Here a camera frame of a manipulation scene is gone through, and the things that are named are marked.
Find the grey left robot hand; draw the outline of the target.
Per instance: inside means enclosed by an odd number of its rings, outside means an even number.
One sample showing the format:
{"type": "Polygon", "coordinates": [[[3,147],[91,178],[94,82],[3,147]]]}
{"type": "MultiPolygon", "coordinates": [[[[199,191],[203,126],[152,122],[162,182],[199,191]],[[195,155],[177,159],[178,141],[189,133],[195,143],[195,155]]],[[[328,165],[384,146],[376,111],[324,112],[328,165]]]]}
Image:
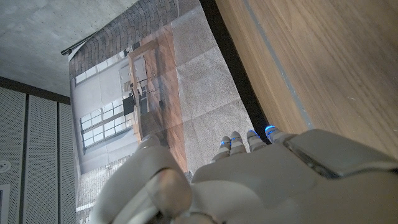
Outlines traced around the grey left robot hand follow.
{"type": "Polygon", "coordinates": [[[92,223],[396,223],[397,160],[321,129],[223,137],[191,180],[150,134],[101,189],[92,223]]]}

